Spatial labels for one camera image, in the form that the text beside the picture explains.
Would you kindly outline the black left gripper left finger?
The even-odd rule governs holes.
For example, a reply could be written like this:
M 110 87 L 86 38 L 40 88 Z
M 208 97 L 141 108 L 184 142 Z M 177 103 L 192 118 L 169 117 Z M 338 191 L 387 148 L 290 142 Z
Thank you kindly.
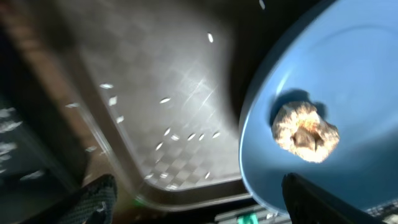
M 111 224 L 117 199 L 116 180 L 105 174 L 22 224 Z

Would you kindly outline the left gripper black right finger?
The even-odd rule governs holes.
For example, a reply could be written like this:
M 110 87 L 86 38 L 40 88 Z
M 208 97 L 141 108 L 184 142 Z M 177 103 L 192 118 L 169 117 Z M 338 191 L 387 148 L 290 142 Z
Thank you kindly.
M 292 224 L 383 224 L 296 173 L 282 179 L 282 195 Z

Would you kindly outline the brown mushroom food scrap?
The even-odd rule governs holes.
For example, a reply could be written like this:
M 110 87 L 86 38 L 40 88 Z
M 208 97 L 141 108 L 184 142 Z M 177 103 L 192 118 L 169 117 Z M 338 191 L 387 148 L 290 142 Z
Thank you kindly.
M 315 106 L 304 101 L 281 107 L 272 123 L 272 136 L 280 148 L 314 163 L 327 159 L 340 141 L 337 127 L 327 123 Z

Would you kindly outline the blue plate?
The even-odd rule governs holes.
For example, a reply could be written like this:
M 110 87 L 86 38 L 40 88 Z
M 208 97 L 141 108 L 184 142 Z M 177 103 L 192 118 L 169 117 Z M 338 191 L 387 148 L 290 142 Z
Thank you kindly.
M 271 126 L 291 101 L 315 105 L 340 141 L 322 163 L 281 149 Z M 295 172 L 367 210 L 397 198 L 397 1 L 320 1 L 274 44 L 248 88 L 239 122 L 243 183 L 286 213 L 282 179 Z

